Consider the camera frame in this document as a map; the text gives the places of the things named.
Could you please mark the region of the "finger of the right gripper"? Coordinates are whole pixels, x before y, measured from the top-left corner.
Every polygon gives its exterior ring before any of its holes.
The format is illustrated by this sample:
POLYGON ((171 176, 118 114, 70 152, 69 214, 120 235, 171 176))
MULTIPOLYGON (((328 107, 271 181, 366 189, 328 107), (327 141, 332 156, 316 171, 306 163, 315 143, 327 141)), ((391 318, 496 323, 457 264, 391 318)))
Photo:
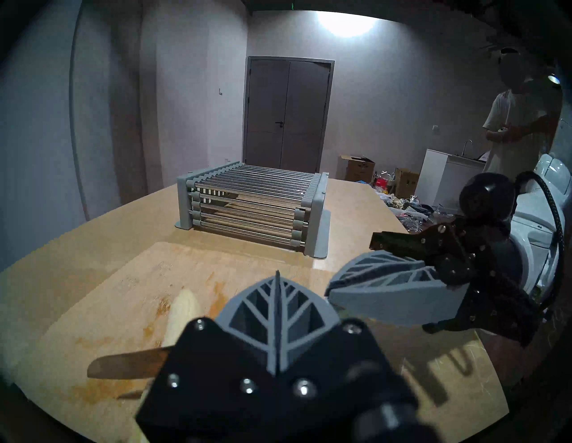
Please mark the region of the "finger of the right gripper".
POLYGON ((421 259, 399 257, 388 251, 370 251, 345 264, 340 269, 340 278, 342 280, 353 278, 368 280, 420 269, 428 269, 433 276, 436 276, 435 267, 427 265, 421 259))
POLYGON ((351 317, 417 326, 455 318, 468 288, 469 283, 444 283, 434 268, 421 268, 333 289, 328 298, 351 317))

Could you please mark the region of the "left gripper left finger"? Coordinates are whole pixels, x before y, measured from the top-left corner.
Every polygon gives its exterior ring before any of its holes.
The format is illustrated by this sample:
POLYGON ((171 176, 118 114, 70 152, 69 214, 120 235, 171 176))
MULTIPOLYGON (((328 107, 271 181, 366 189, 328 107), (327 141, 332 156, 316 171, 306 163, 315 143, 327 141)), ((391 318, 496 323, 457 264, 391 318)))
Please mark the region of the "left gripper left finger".
POLYGON ((278 441, 278 274, 185 325, 136 414, 147 442, 278 441))

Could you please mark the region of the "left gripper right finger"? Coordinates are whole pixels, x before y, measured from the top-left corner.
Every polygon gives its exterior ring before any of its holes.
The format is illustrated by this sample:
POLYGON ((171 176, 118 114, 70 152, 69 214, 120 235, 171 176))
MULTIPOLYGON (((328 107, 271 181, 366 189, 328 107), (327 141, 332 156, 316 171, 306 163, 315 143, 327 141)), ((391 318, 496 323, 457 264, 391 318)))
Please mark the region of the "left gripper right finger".
POLYGON ((288 317, 299 289, 287 294, 290 281, 276 273, 271 284, 271 325, 275 346, 276 397, 264 403, 272 412, 254 431, 255 442, 418 442, 418 400, 390 367, 361 320, 340 320, 332 306, 308 295, 315 319, 329 328, 289 339, 306 327, 295 326, 305 313, 288 317))

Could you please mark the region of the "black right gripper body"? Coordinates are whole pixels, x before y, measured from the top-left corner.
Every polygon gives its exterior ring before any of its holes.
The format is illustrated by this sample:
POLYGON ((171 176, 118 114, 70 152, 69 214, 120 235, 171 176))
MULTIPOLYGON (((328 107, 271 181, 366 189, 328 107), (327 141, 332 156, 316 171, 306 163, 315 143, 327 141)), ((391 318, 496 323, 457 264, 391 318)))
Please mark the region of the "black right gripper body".
POLYGON ((455 219, 417 234, 374 232, 370 249, 420 259, 450 287, 469 284, 455 317, 423 324, 426 333, 482 329, 528 346, 543 314, 495 257, 492 240, 503 240, 505 233, 498 224, 455 219))

